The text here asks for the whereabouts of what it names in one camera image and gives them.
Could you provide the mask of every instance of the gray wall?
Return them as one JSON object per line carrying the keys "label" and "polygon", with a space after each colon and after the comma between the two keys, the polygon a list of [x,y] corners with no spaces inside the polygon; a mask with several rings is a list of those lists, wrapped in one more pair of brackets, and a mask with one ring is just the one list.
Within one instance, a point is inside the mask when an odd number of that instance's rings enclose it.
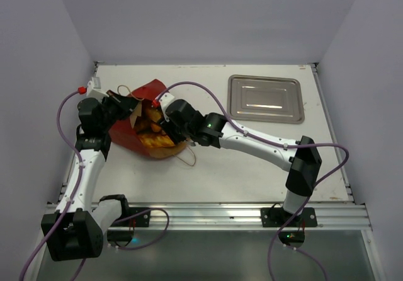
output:
{"label": "gray wall", "polygon": [[347,173],[389,280],[402,280],[403,0],[356,0],[319,64]]}
{"label": "gray wall", "polygon": [[354,0],[63,0],[94,59],[318,62]]}
{"label": "gray wall", "polygon": [[[57,196],[72,154],[57,133],[56,111],[92,68],[62,0],[0,0],[1,280],[17,280],[46,201]],[[74,101],[63,120],[73,138]]]}

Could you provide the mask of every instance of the purple cable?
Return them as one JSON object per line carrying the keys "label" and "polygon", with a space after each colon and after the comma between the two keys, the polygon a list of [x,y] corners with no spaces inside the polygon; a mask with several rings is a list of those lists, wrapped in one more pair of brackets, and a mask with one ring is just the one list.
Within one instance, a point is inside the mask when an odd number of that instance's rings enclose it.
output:
{"label": "purple cable", "polygon": [[[67,100],[69,100],[71,97],[73,97],[74,95],[79,94],[78,91],[71,93],[69,95],[67,95],[67,97],[62,101],[62,103],[59,106],[59,109],[57,110],[57,116],[56,116],[56,123],[57,123],[57,130],[59,131],[60,136],[63,138],[63,140],[65,141],[65,143],[74,151],[74,153],[76,153],[76,156],[78,157],[78,160],[80,163],[82,163],[82,157],[80,155],[80,152],[74,147],[74,144],[72,144],[67,137],[64,135],[62,128],[60,126],[60,113],[62,111],[62,108],[64,106],[64,104],[66,103]],[[77,177],[77,183],[73,188],[73,191],[70,195],[70,199],[73,199],[74,195],[76,194],[80,182],[81,182],[81,177],[82,177],[82,166],[79,167],[79,173],[78,173],[78,177]],[[28,267],[31,265],[31,262],[33,261],[33,259],[36,257],[36,255],[39,253],[40,249],[42,248],[42,246],[46,243],[46,241],[49,239],[49,237],[51,237],[51,235],[55,232],[55,230],[58,228],[58,226],[60,225],[60,223],[62,222],[63,217],[66,215],[67,211],[69,210],[71,202],[67,202],[66,206],[63,210],[63,212],[61,213],[61,215],[59,216],[59,218],[56,220],[55,224],[52,226],[52,228],[49,230],[49,232],[46,234],[45,237],[43,237],[43,239],[40,241],[39,245],[33,250],[32,254],[29,256],[29,258],[27,259],[26,263],[24,264],[21,273],[20,273],[20,278],[19,281],[24,281],[24,277],[25,274],[28,270]]]}
{"label": "purple cable", "polygon": [[115,224],[115,223],[119,223],[119,222],[123,222],[123,221],[127,221],[127,220],[130,220],[130,219],[133,219],[133,218],[136,218],[136,217],[138,217],[138,216],[141,216],[141,215],[144,215],[144,214],[146,214],[146,213],[149,213],[149,212],[151,212],[152,210],[160,210],[161,212],[163,212],[163,213],[166,215],[166,219],[167,219],[167,220],[166,220],[166,225],[165,225],[164,230],[160,233],[160,235],[159,235],[158,237],[156,237],[154,240],[152,240],[152,241],[150,241],[150,242],[148,242],[148,243],[145,243],[145,244],[143,244],[143,245],[136,246],[135,248],[127,248],[127,247],[121,246],[121,247],[119,247],[119,249],[124,249],[125,251],[135,251],[135,250],[137,250],[137,249],[146,248],[146,247],[148,247],[148,246],[150,246],[150,245],[156,243],[156,242],[159,241],[162,237],[165,236],[166,230],[167,230],[168,225],[169,225],[169,215],[168,215],[168,213],[166,212],[166,210],[160,209],[160,208],[157,208],[157,207],[154,208],[154,209],[143,210],[142,212],[139,212],[139,213],[137,213],[137,214],[135,214],[135,215],[131,215],[131,216],[129,216],[129,217],[116,220],[116,221],[114,222],[114,224]]}
{"label": "purple cable", "polygon": [[[262,137],[256,136],[252,133],[249,132],[244,132],[244,130],[242,130],[240,127],[238,127],[234,121],[231,119],[231,117],[229,116],[229,114],[225,111],[224,107],[222,106],[221,102],[219,101],[219,99],[206,87],[204,87],[202,84],[199,83],[194,83],[192,81],[181,81],[178,83],[174,83],[172,85],[170,85],[168,88],[166,88],[157,98],[156,100],[159,101],[161,99],[161,97],[163,96],[163,94],[167,93],[170,89],[177,87],[177,86],[181,86],[182,84],[189,84],[192,86],[197,86],[203,90],[205,90],[213,99],[214,101],[217,103],[217,105],[219,106],[221,112],[223,113],[223,115],[225,116],[225,118],[227,119],[227,121],[231,124],[231,126],[236,129],[237,131],[239,131],[240,133],[244,133],[246,136],[251,137],[253,139],[256,139],[257,141],[261,141],[264,142],[265,144],[269,144],[271,146],[274,147],[280,147],[280,148],[284,148],[283,144],[279,144],[277,142],[273,142],[267,139],[264,139]],[[334,172],[336,172],[338,169],[340,169],[342,166],[344,166],[349,158],[349,152],[347,150],[347,148],[343,147],[340,144],[334,144],[334,143],[322,143],[322,144],[304,144],[304,145],[291,145],[291,146],[287,146],[288,149],[304,149],[304,148],[308,148],[308,147],[337,147],[342,149],[345,152],[345,157],[343,159],[343,161],[337,165],[334,169],[332,169],[330,172],[326,173],[322,178],[320,178],[316,183],[315,186],[317,186],[318,184],[320,184],[322,181],[324,181],[327,177],[329,177],[330,175],[332,175]],[[281,233],[281,231],[284,229],[284,227],[286,227],[296,216],[297,214],[306,206],[306,204],[309,201],[309,197],[306,199],[306,201],[301,205],[301,207],[296,211],[296,213],[294,213],[280,228],[279,230],[276,231],[276,234],[273,236],[273,238],[270,241],[270,245],[269,245],[269,250],[268,250],[268,268],[269,268],[269,273],[270,273],[270,277],[273,281],[276,280],[272,268],[271,268],[271,250],[273,249],[273,245],[274,242],[276,240],[276,238],[278,237],[279,233]],[[323,271],[323,274],[325,276],[326,280],[329,280],[329,276],[325,270],[325,268],[323,267],[323,265],[319,262],[319,260],[317,260],[316,258],[314,258],[313,256],[309,255],[306,251],[303,250],[299,250],[297,249],[298,252],[300,252],[301,254],[308,256],[309,258],[311,258],[312,260],[314,260],[319,267],[321,268],[321,270]]]}
{"label": "purple cable", "polygon": [[82,268],[83,268],[83,266],[84,266],[86,260],[87,260],[87,259],[85,259],[85,258],[81,260],[80,265],[78,266],[78,268],[77,268],[76,272],[74,273],[73,277],[71,277],[70,281],[75,281],[75,279],[76,279],[76,278],[78,277],[78,275],[80,274],[80,272],[81,272],[81,270],[82,270]]}

